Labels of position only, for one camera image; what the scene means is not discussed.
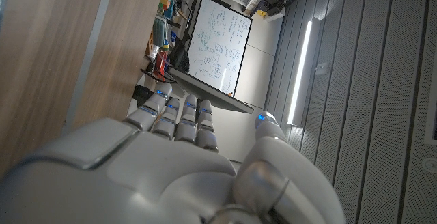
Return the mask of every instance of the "white robotic hand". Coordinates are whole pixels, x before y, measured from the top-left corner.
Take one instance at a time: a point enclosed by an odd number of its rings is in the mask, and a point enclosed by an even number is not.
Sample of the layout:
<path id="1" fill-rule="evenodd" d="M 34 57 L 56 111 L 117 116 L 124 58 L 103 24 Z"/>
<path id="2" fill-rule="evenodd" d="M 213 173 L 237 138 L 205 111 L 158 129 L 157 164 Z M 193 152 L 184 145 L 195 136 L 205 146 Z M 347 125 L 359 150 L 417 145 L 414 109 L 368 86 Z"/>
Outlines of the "white robotic hand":
<path id="1" fill-rule="evenodd" d="M 196 113 L 189 96 L 175 131 L 170 94 L 160 84 L 123 122 L 92 122 L 29 155 L 0 181 L 0 223 L 345 223 L 330 182 L 269 113 L 236 173 L 217 153 L 210 102 Z"/>
<path id="2" fill-rule="evenodd" d="M 236 203 L 277 223 L 345 223 L 332 185 L 286 144 L 276 119 L 264 111 L 255 127 L 256 144 L 234 182 Z"/>

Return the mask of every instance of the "wooden surface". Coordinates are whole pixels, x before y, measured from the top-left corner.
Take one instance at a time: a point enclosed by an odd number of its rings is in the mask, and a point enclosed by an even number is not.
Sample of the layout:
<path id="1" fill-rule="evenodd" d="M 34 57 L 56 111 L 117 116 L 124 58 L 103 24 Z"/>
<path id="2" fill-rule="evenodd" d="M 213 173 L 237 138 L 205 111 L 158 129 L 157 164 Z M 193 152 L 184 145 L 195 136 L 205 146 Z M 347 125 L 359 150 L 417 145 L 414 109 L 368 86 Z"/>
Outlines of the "wooden surface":
<path id="1" fill-rule="evenodd" d="M 74 127 L 125 118 L 159 0 L 109 0 Z"/>
<path id="2" fill-rule="evenodd" d="M 8 0 L 0 32 L 0 177 L 61 134 L 100 0 Z"/>
<path id="3" fill-rule="evenodd" d="M 122 119 L 159 0 L 109 0 L 76 126 Z M 58 137 L 100 0 L 8 0 L 0 32 L 0 178 Z"/>

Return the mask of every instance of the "office room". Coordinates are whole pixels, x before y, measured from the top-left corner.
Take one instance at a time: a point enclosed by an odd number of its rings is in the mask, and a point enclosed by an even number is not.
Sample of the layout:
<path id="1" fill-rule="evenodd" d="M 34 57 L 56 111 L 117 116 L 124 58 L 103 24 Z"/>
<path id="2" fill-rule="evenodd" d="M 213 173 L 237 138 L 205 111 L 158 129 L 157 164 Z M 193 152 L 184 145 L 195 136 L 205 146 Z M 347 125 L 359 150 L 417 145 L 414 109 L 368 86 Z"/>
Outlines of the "office room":
<path id="1" fill-rule="evenodd" d="M 0 0 L 0 223 L 437 223 L 437 0 Z"/>

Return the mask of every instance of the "fluorescent light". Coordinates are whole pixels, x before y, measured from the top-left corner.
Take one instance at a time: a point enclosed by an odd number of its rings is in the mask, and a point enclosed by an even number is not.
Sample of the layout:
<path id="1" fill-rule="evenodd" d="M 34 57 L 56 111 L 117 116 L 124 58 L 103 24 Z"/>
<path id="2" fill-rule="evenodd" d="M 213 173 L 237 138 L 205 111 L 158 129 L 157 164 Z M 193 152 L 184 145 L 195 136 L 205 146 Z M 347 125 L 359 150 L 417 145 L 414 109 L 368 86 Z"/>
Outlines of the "fluorescent light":
<path id="1" fill-rule="evenodd" d="M 221 83 L 220 83 L 220 90 L 221 91 L 223 91 L 222 88 L 223 88 L 223 82 L 225 81 L 226 70 L 227 69 L 225 69 L 225 71 L 223 71 L 223 77 L 222 77 Z"/>
<path id="2" fill-rule="evenodd" d="M 300 54 L 298 73 L 296 75 L 296 81 L 294 82 L 292 104 L 290 105 L 290 113 L 288 114 L 288 122 L 287 122 L 288 124 L 291 125 L 293 125 L 294 111 L 296 110 L 296 104 L 298 102 L 300 81 L 302 80 L 303 66 L 305 64 L 305 57 L 307 56 L 309 34 L 311 33 L 312 24 L 313 23 L 309 21 L 307 25 L 307 31 L 305 32 L 305 38 L 303 40 L 302 53 Z"/>

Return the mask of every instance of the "gray acoustic wall panel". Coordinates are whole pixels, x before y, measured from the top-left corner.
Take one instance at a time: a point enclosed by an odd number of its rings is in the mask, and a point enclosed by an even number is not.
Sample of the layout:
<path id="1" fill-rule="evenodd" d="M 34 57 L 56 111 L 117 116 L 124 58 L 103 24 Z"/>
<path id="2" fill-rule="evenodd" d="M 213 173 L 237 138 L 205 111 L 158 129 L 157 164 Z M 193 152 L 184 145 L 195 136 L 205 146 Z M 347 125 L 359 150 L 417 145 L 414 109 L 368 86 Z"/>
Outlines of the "gray acoustic wall panel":
<path id="1" fill-rule="evenodd" d="M 285 34 L 285 27 L 287 24 L 287 19 L 288 19 L 288 14 L 290 13 L 290 7 L 286 6 L 285 7 L 285 15 L 284 18 L 282 20 L 282 25 L 281 25 L 281 32 L 279 32 L 279 39 L 278 39 L 278 44 L 277 44 L 277 48 L 276 48 L 276 53 L 274 54 L 275 58 L 273 61 L 273 66 L 272 66 L 272 74 L 270 75 L 270 81 L 268 84 L 268 89 L 267 89 L 267 96 L 266 96 L 266 101 L 264 102 L 264 110 L 265 111 L 269 111 L 269 102 L 270 102 L 270 98 L 272 97 L 272 86 L 273 86 L 273 81 L 274 81 L 274 77 L 276 76 L 276 69 L 277 69 L 277 65 L 278 65 L 278 57 L 279 57 L 279 53 L 281 52 L 281 46 L 282 46 L 282 41 L 284 39 L 284 34 Z"/>
<path id="2" fill-rule="evenodd" d="M 283 30 L 291 27 L 286 47 L 296 51 L 283 52 L 277 70 L 286 57 L 296 65 L 300 54 L 303 23 L 294 18 L 305 20 L 310 0 L 301 15 L 297 4 Z M 310 76 L 302 128 L 285 124 L 285 98 L 281 123 L 289 143 L 333 181 L 347 223 L 437 223 L 437 174 L 422 166 L 437 158 L 437 146 L 424 144 L 436 89 L 437 0 L 316 0 L 314 16 L 321 20 L 314 62 L 332 67 Z M 300 33 L 290 44 L 292 27 Z M 276 94 L 266 99 L 273 106 L 282 73 L 275 78 Z"/>
<path id="3" fill-rule="evenodd" d="M 294 63 L 294 56 L 298 46 L 299 35 L 302 29 L 302 18 L 305 11 L 307 0 L 298 0 L 296 7 L 296 15 L 294 16 L 292 34 L 288 44 L 287 53 L 285 55 L 285 64 L 282 68 L 281 82 L 279 84 L 278 98 L 274 108 L 273 115 L 276 117 L 278 124 L 281 125 L 282 116 L 284 112 L 285 98 L 287 97 L 288 85 L 290 84 L 290 77 L 296 75 L 297 66 Z"/>
<path id="4" fill-rule="evenodd" d="M 313 18 L 316 1 L 317 0 L 307 0 L 307 2 L 306 2 L 305 14 L 302 18 L 302 23 L 304 26 L 305 26 L 306 20 L 311 20 Z M 304 39 L 305 35 L 302 35 L 303 33 L 305 33 L 305 32 L 302 31 L 302 28 L 301 28 L 300 36 L 299 36 L 300 42 L 302 42 Z M 300 59 L 300 54 L 302 53 L 302 50 L 301 50 L 302 44 L 298 44 L 297 49 L 299 51 L 296 52 L 296 54 L 294 56 L 294 62 L 295 62 L 294 64 L 296 64 L 296 59 Z M 315 66 L 314 66 L 316 64 L 315 61 L 317 61 L 316 58 L 307 59 L 306 64 L 311 64 L 313 66 L 313 68 L 315 68 Z M 290 77 L 290 82 L 288 85 L 288 92 L 287 92 L 287 99 L 285 102 L 284 112 L 283 112 L 283 116 L 282 116 L 281 127 L 282 127 L 282 130 L 283 130 L 285 136 L 287 136 L 288 142 L 290 143 L 290 145 L 293 146 L 294 149 L 299 150 L 300 149 L 300 142 L 302 141 L 302 136 L 303 136 L 303 128 L 298 128 L 298 127 L 291 126 L 291 125 L 287 124 L 288 115 L 290 113 L 290 102 L 291 102 L 291 95 L 292 95 L 293 88 L 294 88 L 295 78 L 296 78 L 296 75 Z M 307 116 L 308 105 L 309 105 L 309 94 L 311 93 L 311 86 L 312 86 L 313 79 L 314 79 L 314 72 L 311 73 L 310 80 L 309 80 L 309 87 L 308 87 L 309 91 L 307 93 L 307 98 L 305 99 L 302 124 L 305 124 L 305 120 L 306 120 L 306 116 Z"/>
<path id="5" fill-rule="evenodd" d="M 359 223 L 398 218 L 424 9 L 425 0 L 392 2 Z"/>
<path id="6" fill-rule="evenodd" d="M 328 65 L 331 65 L 333 61 L 341 14 L 343 13 L 343 2 L 344 0 L 329 0 L 318 57 L 319 64 L 328 63 Z M 305 124 L 300 151 L 300 153 L 312 162 L 315 161 L 329 79 L 330 74 L 316 76 L 314 78 L 307 122 Z"/>
<path id="7" fill-rule="evenodd" d="M 283 115 L 280 117 L 277 117 L 277 119 L 281 119 L 281 127 L 283 130 L 287 130 L 287 128 L 290 127 L 288 122 L 288 115 L 290 114 L 290 105 L 292 103 L 292 96 L 294 91 L 294 85 L 296 83 L 296 75 L 297 75 L 297 69 L 300 63 L 300 56 L 302 55 L 302 48 L 303 48 L 303 42 L 305 39 L 305 34 L 307 32 L 307 26 L 308 22 L 313 19 L 314 15 L 314 7 L 315 7 L 316 0 L 307 0 L 305 4 L 305 10 L 303 13 L 303 17 L 301 20 L 301 26 L 300 26 L 300 33 L 298 36 L 298 42 L 296 51 L 294 53 L 293 59 L 290 61 L 293 63 L 293 71 L 292 74 L 289 76 L 288 80 L 284 80 L 284 82 L 288 82 L 287 85 L 287 91 L 285 92 L 285 104 L 283 105 Z M 314 59 L 306 59 L 305 64 L 307 65 L 313 65 Z"/>
<path id="8" fill-rule="evenodd" d="M 355 223 L 360 204 L 390 4 L 391 0 L 365 0 L 363 10 L 334 185 L 347 223 Z"/>
<path id="9" fill-rule="evenodd" d="M 294 15 L 296 14 L 297 4 L 298 0 L 296 0 L 289 6 L 287 18 L 285 19 L 285 27 L 283 29 L 283 39 L 280 43 L 278 43 L 279 50 L 274 60 L 276 66 L 274 67 L 273 77 L 270 81 L 272 83 L 272 87 L 270 90 L 267 105 L 267 111 L 271 114 L 274 113 L 274 108 L 276 107 L 276 100 L 279 93 L 279 85 L 281 84 L 282 78 L 282 70 L 285 64 L 285 57 L 287 56 L 288 44 L 290 43 L 290 36 L 292 34 Z"/>
<path id="10" fill-rule="evenodd" d="M 424 170 L 425 158 L 437 158 L 437 146 L 424 144 L 432 70 L 437 65 L 437 0 L 429 0 L 425 45 L 402 223 L 437 223 L 437 173 Z"/>
<path id="11" fill-rule="evenodd" d="M 345 0 L 315 165 L 332 182 L 343 131 L 364 0 Z"/>

